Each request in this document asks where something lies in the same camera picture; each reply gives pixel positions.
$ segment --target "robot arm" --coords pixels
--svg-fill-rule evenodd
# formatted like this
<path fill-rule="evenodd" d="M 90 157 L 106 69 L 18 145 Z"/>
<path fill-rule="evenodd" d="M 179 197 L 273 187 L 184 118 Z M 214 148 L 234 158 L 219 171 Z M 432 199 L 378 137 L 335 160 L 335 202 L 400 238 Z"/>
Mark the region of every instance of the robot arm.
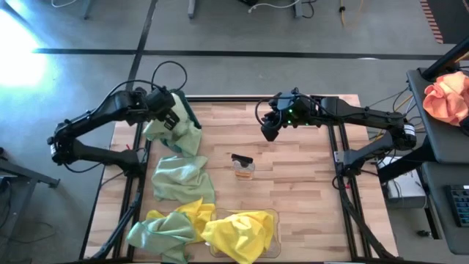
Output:
<path fill-rule="evenodd" d="M 339 125 L 350 123 L 386 130 L 383 137 L 359 150 L 346 150 L 334 153 L 334 158 L 343 164 L 343 173 L 360 174 L 365 163 L 375 157 L 383 157 L 391 150 L 410 150 L 416 145 L 415 128 L 401 113 L 378 111 L 369 107 L 349 105 L 338 97 L 308 96 L 299 93 L 298 88 L 291 92 L 280 92 L 269 100 L 272 111 L 261 120 L 261 132 L 266 140 L 276 139 L 281 128 L 299 125 Z"/>
<path fill-rule="evenodd" d="M 54 135 L 48 138 L 52 160 L 58 165 L 77 160 L 116 164 L 126 176 L 138 175 L 142 170 L 136 151 L 117 152 L 90 147 L 82 144 L 77 137 L 112 121 L 126 121 L 133 125 L 158 119 L 171 130 L 179 122 L 178 116 L 171 110 L 174 104 L 171 93 L 164 87 L 158 87 L 148 95 L 140 87 L 108 95 L 95 110 L 57 125 Z"/>

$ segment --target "gray floor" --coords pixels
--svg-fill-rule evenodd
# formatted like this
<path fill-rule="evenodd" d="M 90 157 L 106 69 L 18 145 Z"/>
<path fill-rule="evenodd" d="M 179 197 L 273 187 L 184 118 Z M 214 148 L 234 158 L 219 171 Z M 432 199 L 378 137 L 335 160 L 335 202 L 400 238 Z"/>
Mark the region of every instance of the gray floor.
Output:
<path fill-rule="evenodd" d="M 136 49 L 150 0 L 97 0 L 89 21 L 81 19 L 81 2 L 54 9 L 49 1 L 11 0 L 35 33 L 33 48 Z M 357 0 L 346 3 L 347 21 L 354 20 Z M 259 8 L 252 14 L 236 1 L 199 0 L 196 19 L 187 19 L 187 1 L 161 0 L 146 49 L 292 51 L 368 54 L 442 54 L 451 45 L 437 44 L 418 0 L 365 0 L 356 26 L 343 29 L 339 1 L 319 0 L 311 20 L 292 18 L 291 10 Z M 33 263 L 61 263 L 78 258 L 103 168 L 82 175 L 69 173 L 50 159 L 45 143 L 55 125 L 95 107 L 115 84 L 127 79 L 133 56 L 11 55 L 26 41 L 21 30 L 0 23 L 0 146 L 11 161 L 60 178 L 57 190 L 38 185 L 17 236 L 40 237 L 52 224 L 57 234 L 44 241 L 10 243 L 10 261 L 30 256 Z M 16 61 L 18 57 L 26 64 Z M 406 87 L 405 71 L 430 61 L 365 59 L 285 59 L 241 57 L 143 56 L 137 78 L 149 79 L 167 59 L 182 63 L 189 74 L 189 95 L 274 94 L 299 87 L 305 93 L 359 94 L 368 105 Z M 162 69 L 157 83 L 175 87 L 182 81 L 175 67 Z M 377 105 L 390 109 L 392 102 Z M 87 135 L 83 142 L 109 147 L 113 125 Z M 74 168 L 90 164 L 78 162 Z M 427 228 L 422 210 L 390 210 L 399 254 L 409 260 L 467 263 L 452 255 L 444 241 L 419 238 Z"/>

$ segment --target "light green cloth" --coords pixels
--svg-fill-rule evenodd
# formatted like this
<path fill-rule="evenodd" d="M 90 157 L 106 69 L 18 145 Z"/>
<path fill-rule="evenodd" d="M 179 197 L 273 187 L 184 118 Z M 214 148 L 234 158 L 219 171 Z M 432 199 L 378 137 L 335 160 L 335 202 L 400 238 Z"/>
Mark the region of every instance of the light green cloth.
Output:
<path fill-rule="evenodd" d="M 183 204 L 204 198 L 204 203 L 215 203 L 215 190 L 208 173 L 202 167 L 207 158 L 163 157 L 152 176 L 156 199 L 171 199 Z"/>
<path fill-rule="evenodd" d="M 186 264 L 185 245 L 195 238 L 189 218 L 184 213 L 173 212 L 166 218 L 135 224 L 126 239 L 132 246 L 161 254 L 165 263 Z"/>
<path fill-rule="evenodd" d="M 202 131 L 194 126 L 179 96 L 174 93 L 172 96 L 176 105 L 171 110 L 180 121 L 170 131 L 164 127 L 164 122 L 153 120 L 145 128 L 144 135 L 148 140 L 165 139 L 169 148 L 173 149 L 173 146 L 177 146 L 185 157 L 193 157 L 197 155 Z"/>

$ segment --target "yellow towel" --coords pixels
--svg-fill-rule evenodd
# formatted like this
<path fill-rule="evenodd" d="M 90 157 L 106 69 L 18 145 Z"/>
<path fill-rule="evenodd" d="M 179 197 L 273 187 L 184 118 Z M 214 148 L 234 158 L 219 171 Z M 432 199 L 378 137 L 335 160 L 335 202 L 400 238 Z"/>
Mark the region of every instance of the yellow towel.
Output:
<path fill-rule="evenodd" d="M 187 205 L 182 205 L 175 210 L 175 212 L 185 213 L 197 233 L 196 240 L 192 241 L 191 243 L 196 243 L 204 240 L 201 237 L 201 233 L 202 231 L 204 231 L 205 224 L 210 221 L 212 212 L 215 210 L 215 204 L 202 204 L 202 200 L 203 198 L 200 198 L 195 202 L 188 203 Z M 159 218 L 165 218 L 165 216 L 157 210 L 151 210 L 147 213 L 147 219 Z"/>
<path fill-rule="evenodd" d="M 270 247 L 273 217 L 264 211 L 238 213 L 205 225 L 203 239 L 240 264 L 254 262 Z"/>

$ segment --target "table leg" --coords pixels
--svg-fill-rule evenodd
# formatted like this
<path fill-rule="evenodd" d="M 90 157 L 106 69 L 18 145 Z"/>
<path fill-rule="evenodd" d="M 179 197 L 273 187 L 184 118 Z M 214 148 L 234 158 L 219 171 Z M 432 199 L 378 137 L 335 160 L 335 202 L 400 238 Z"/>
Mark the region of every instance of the table leg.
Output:
<path fill-rule="evenodd" d="M 38 182 L 47 183 L 49 187 L 56 188 L 59 185 L 60 180 L 52 177 L 40 174 L 39 172 L 32 171 L 22 166 L 15 165 L 9 161 L 0 159 L 0 172 L 8 172 L 12 175 L 20 177 L 28 177 L 30 179 L 37 180 Z"/>
<path fill-rule="evenodd" d="M 424 143 L 418 149 L 405 155 L 399 160 L 378 169 L 380 182 L 386 183 L 389 180 L 393 180 L 394 178 L 403 175 L 405 172 L 409 172 L 420 167 L 422 163 L 426 161 L 436 161 L 428 138 L 425 138 Z"/>
<path fill-rule="evenodd" d="M 303 17 L 303 4 L 301 4 L 301 2 L 302 1 L 298 1 L 298 3 L 295 4 L 295 18 Z"/>
<path fill-rule="evenodd" d="M 188 16 L 190 19 L 193 18 L 193 13 L 196 9 L 196 0 L 189 0 Z"/>
<path fill-rule="evenodd" d="M 94 3 L 95 3 L 95 0 L 85 0 L 83 2 L 83 7 L 84 7 L 83 19 L 84 20 L 87 20 L 89 18 L 89 14 L 91 12 L 91 8 Z"/>

